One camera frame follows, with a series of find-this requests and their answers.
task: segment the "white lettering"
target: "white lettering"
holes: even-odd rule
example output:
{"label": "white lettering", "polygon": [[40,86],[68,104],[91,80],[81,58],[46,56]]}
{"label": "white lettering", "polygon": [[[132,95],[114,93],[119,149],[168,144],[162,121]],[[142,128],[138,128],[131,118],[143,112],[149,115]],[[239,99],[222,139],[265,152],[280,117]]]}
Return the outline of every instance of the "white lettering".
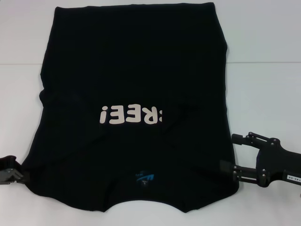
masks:
{"label": "white lettering", "polygon": [[158,113],[157,113],[157,109],[156,107],[152,107],[151,111],[149,109],[147,109],[146,107],[144,107],[142,109],[142,111],[144,113],[146,113],[145,117],[144,117],[144,121],[147,124],[156,124],[158,122]]}
{"label": "white lettering", "polygon": [[141,106],[140,105],[129,105],[128,108],[134,108],[134,110],[128,110],[127,114],[132,114],[134,117],[127,117],[128,122],[141,122]]}
{"label": "white lettering", "polygon": [[116,112],[111,112],[111,116],[118,116],[118,119],[111,119],[109,121],[110,124],[122,124],[124,123],[124,114],[123,114],[123,106],[118,105],[118,106],[112,106],[112,110],[117,110]]}
{"label": "white lettering", "polygon": [[107,106],[103,106],[103,112],[100,113],[100,123],[101,124],[105,123],[105,118],[107,117],[107,112],[106,112],[107,109],[108,109]]}

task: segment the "robotic arm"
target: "robotic arm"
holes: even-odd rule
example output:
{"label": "robotic arm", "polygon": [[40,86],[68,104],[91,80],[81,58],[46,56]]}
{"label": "robotic arm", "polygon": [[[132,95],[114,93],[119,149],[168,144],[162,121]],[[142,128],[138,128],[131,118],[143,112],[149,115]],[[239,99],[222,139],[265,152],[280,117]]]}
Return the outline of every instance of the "robotic arm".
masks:
{"label": "robotic arm", "polygon": [[0,159],[0,185],[9,185],[15,181],[24,184],[27,180],[28,177],[22,172],[15,156],[9,155]]}
{"label": "robotic arm", "polygon": [[259,149],[255,169],[221,161],[221,171],[232,174],[233,180],[258,184],[260,187],[267,187],[275,180],[301,185],[301,154],[285,150],[279,139],[249,132],[246,137],[232,134],[232,142]]}

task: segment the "white table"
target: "white table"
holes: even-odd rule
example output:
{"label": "white table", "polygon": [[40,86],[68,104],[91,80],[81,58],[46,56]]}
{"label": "white table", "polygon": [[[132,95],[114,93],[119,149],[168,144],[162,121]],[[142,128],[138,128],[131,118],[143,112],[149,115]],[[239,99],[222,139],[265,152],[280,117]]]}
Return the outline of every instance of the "white table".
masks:
{"label": "white table", "polygon": [[[40,69],[56,6],[180,3],[171,0],[1,0],[0,157],[22,162],[40,121]],[[205,1],[187,1],[203,3]],[[229,46],[228,119],[232,133],[277,137],[301,153],[301,3],[299,0],[216,0]],[[235,146],[238,164],[255,167],[256,149]],[[299,226],[301,186],[241,184],[233,196],[187,214],[156,202],[88,212],[0,186],[0,224],[17,226]]]}

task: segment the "black fabric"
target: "black fabric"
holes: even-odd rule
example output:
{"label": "black fabric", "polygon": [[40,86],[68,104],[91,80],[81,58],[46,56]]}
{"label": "black fabric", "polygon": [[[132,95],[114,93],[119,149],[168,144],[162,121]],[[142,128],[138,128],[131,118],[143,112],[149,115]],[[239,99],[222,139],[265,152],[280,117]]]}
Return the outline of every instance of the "black fabric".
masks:
{"label": "black fabric", "polygon": [[100,211],[148,200],[188,212],[234,194],[219,170],[235,162],[226,50],[213,3],[56,8],[28,188]]}

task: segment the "small logo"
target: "small logo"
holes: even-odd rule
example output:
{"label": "small logo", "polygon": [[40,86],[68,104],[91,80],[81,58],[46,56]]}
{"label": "small logo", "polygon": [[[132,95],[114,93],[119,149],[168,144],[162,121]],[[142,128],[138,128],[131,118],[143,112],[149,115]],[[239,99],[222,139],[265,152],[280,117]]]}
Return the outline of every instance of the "small logo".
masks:
{"label": "small logo", "polygon": [[146,171],[141,171],[140,173],[136,174],[136,178],[136,182],[140,182],[141,186],[147,187],[149,182],[154,180],[154,174]]}

